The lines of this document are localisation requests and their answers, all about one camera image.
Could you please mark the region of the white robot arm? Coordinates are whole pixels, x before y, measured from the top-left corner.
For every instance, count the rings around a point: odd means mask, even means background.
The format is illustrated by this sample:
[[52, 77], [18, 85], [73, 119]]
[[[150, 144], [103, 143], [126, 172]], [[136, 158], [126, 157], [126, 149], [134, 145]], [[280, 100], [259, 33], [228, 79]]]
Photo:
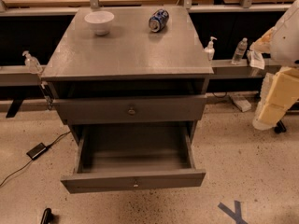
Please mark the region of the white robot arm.
[[293, 2], [277, 23], [250, 45], [249, 65], [264, 69], [263, 53], [269, 54], [281, 68], [263, 79], [261, 101], [252, 122], [258, 130], [275, 127], [299, 99], [299, 0]]

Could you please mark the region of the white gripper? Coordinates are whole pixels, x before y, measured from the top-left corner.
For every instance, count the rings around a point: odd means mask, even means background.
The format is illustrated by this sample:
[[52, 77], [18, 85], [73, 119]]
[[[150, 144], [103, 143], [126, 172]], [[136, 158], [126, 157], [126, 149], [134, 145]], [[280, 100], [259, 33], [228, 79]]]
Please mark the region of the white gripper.
[[298, 99], [298, 68], [282, 67], [275, 74], [267, 73], [263, 78], [253, 127], [262, 131], [275, 127]]

